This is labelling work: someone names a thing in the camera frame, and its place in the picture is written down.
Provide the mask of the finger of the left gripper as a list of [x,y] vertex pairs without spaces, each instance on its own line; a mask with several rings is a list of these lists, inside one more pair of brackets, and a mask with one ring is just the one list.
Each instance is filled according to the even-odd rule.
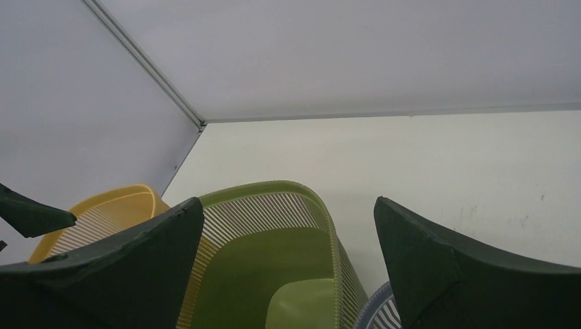
[[41,204],[1,184],[1,218],[25,238],[72,227],[77,217],[66,210]]

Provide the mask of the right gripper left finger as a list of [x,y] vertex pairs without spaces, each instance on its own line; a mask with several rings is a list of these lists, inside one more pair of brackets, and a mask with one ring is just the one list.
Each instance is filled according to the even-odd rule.
[[1,327],[176,327],[203,223],[192,197],[90,245],[2,266]]

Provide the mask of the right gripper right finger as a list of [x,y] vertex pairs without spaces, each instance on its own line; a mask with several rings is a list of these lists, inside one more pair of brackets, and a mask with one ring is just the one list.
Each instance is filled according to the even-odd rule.
[[580,327],[579,268],[487,245],[386,197],[373,216],[403,327]]

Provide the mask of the yellow plastic basket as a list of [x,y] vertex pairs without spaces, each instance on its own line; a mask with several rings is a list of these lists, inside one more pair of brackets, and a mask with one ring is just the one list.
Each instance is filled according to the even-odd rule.
[[168,209],[161,196],[145,184],[123,186],[89,197],[70,208],[69,212],[77,217],[75,225],[44,235],[28,262],[39,263],[90,245]]

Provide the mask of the green plastic basket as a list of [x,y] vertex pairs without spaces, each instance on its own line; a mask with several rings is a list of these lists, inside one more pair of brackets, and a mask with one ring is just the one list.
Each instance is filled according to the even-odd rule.
[[368,297],[321,198],[278,180],[201,197],[178,328],[352,328]]

